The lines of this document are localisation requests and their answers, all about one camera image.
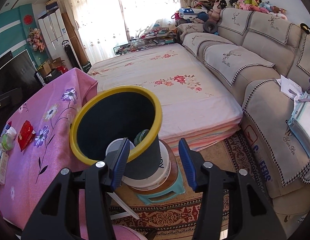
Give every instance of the yellow trash can rim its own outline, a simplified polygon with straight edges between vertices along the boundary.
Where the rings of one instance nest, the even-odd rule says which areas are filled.
[[[160,102],[153,92],[140,86],[120,86],[120,87],[115,87],[115,88],[106,90],[96,95],[94,98],[92,98],[88,103],[86,103],[83,106],[83,108],[76,115],[73,121],[73,124],[70,128],[70,133],[69,133],[70,147],[74,155],[83,163],[87,165],[93,165],[97,161],[86,157],[78,146],[77,129],[78,129],[78,126],[82,118],[88,112],[90,108],[92,108],[96,103],[98,103],[103,98],[109,97],[117,93],[122,93],[122,92],[139,93],[145,96],[146,98],[148,98],[152,102],[155,108],[155,118],[154,118],[154,122],[153,122],[151,129],[149,130],[146,137],[141,141],[141,143],[139,143],[133,150],[130,151],[127,162],[130,162],[136,159],[139,155],[141,155],[152,144],[152,142],[155,140],[156,136],[158,135],[161,124],[162,124],[163,114],[162,114],[162,107],[160,105]]]

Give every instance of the metal bolt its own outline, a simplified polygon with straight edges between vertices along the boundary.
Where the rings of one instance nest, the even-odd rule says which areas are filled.
[[[64,169],[62,169],[62,170],[60,171],[60,173],[61,173],[62,175],[67,175],[67,174],[69,173],[69,169],[64,168]]]
[[[248,174],[247,170],[245,169],[240,169],[239,170],[239,173],[242,175],[242,176],[246,176]]]
[[[96,167],[97,167],[97,168],[102,168],[102,167],[104,167],[105,165],[106,165],[106,163],[103,162],[103,161],[97,162],[97,163],[96,163]]]
[[[213,167],[213,164],[212,164],[211,162],[204,162],[204,163],[203,163],[203,166],[204,166],[205,168],[210,169],[210,168]]]

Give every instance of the pink tablecloth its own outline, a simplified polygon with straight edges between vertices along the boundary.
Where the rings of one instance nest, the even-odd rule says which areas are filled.
[[[8,122],[19,133],[28,120],[36,138],[21,152],[8,152],[6,182],[0,186],[3,216],[23,229],[41,196],[62,168],[87,168],[72,153],[69,129],[76,113],[97,94],[97,81],[72,69],[32,96]]]

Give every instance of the carpet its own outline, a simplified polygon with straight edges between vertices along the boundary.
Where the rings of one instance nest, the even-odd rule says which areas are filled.
[[[247,170],[262,191],[268,195],[258,165],[241,130],[233,136],[201,150],[200,153],[205,161],[214,163],[220,169],[232,172],[239,169]],[[130,216],[113,220],[113,224],[130,227],[143,235],[156,228],[158,232],[155,240],[188,240],[192,238],[202,194],[194,193],[188,186],[179,156],[176,157],[176,160],[182,171],[186,192],[170,201],[146,206],[126,185],[122,185],[116,190],[117,195],[139,215],[140,220]],[[228,225],[229,195],[227,190],[224,191],[223,202],[221,230],[227,229]],[[110,211],[111,214],[124,212],[117,203],[112,203]]]

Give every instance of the teal plastic stool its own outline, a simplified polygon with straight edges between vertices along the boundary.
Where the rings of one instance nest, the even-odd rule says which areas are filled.
[[[168,189],[163,190],[163,191],[158,192],[158,193],[149,194],[149,195],[140,195],[140,194],[136,194],[136,195],[141,201],[144,202],[145,205],[150,205],[150,204],[160,203],[160,202],[170,200],[172,198],[175,198],[177,195],[180,195],[183,193],[185,193],[185,188],[183,186],[183,177],[182,177],[182,173],[178,167],[177,180]],[[153,198],[158,198],[158,197],[164,196],[166,194],[167,194],[166,198],[162,198],[159,200],[153,199]]]

